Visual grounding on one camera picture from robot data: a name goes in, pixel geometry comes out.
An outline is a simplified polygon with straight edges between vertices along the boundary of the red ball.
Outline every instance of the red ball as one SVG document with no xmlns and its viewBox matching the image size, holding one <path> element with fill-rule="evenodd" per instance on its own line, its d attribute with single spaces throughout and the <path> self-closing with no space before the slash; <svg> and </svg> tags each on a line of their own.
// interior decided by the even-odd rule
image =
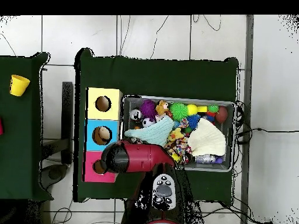
<svg viewBox="0 0 299 224">
<path fill-rule="evenodd" d="M 220 106 L 215 118 L 220 124 L 222 124 L 226 121 L 227 115 L 227 108 L 224 106 Z"/>
</svg>

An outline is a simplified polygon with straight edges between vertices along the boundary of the pink box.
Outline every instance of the pink box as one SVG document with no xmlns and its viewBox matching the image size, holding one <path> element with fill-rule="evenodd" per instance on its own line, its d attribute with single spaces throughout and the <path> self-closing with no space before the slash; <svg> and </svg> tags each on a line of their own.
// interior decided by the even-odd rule
<svg viewBox="0 0 299 224">
<path fill-rule="evenodd" d="M 116 173 L 105 173 L 97 174 L 92 165 L 96 160 L 99 160 L 102 155 L 102 151 L 87 151 L 86 162 L 85 162 L 85 181 L 84 182 L 102 182 L 102 183 L 114 183 L 117 174 Z"/>
</svg>

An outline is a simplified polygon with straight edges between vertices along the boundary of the stuffed animal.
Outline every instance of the stuffed animal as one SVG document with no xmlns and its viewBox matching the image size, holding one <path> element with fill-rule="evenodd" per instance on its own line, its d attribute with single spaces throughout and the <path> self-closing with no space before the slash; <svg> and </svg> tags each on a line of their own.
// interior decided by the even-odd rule
<svg viewBox="0 0 299 224">
<path fill-rule="evenodd" d="M 141 122 L 142 121 L 142 113 L 138 109 L 133 109 L 130 111 L 130 118 L 136 122 Z"/>
<path fill-rule="evenodd" d="M 155 119 L 157 114 L 155 110 L 155 103 L 152 100 L 144 100 L 143 104 L 140 106 L 140 111 L 145 118 Z"/>
<path fill-rule="evenodd" d="M 151 119 L 151 118 L 145 118 L 145 119 L 143 120 L 143 122 L 142 122 L 142 125 L 143 125 L 143 127 L 149 127 L 149 126 L 151 126 L 151 125 L 153 125 L 153 124 L 155 124 L 155 123 L 156 123 L 155 120 L 153 120 L 153 119 Z"/>
<path fill-rule="evenodd" d="M 160 100 L 159 105 L 156 106 L 156 111 L 159 115 L 163 115 L 168 111 L 168 103 L 164 100 Z"/>
<path fill-rule="evenodd" d="M 184 135 L 182 133 L 180 133 L 180 128 L 177 128 L 169 134 L 168 140 L 175 141 L 175 140 L 177 140 L 179 138 L 183 138 L 183 137 L 184 137 Z"/>
</svg>

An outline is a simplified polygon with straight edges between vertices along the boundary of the light blue cloth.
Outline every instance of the light blue cloth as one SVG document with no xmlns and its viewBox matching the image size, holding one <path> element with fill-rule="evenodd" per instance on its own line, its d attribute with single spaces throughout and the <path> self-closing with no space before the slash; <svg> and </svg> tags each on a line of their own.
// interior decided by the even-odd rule
<svg viewBox="0 0 299 224">
<path fill-rule="evenodd" d="M 167 142 L 167 137 L 172 131 L 174 125 L 173 120 L 169 116 L 165 116 L 157 123 L 142 129 L 130 129 L 124 133 L 126 137 L 139 138 L 149 144 L 158 144 L 162 147 Z"/>
</svg>

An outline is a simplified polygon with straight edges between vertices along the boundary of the green spiky ball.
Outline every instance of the green spiky ball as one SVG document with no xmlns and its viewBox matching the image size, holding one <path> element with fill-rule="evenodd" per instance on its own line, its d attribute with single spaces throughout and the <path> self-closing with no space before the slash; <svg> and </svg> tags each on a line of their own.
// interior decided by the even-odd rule
<svg viewBox="0 0 299 224">
<path fill-rule="evenodd" d="M 178 122 L 188 116 L 188 108 L 183 103 L 174 103 L 171 105 L 170 111 L 173 115 L 172 118 Z"/>
<path fill-rule="evenodd" d="M 208 111 L 210 111 L 211 113 L 216 113 L 218 110 L 219 110 L 219 106 L 216 104 L 208 106 Z"/>
</svg>

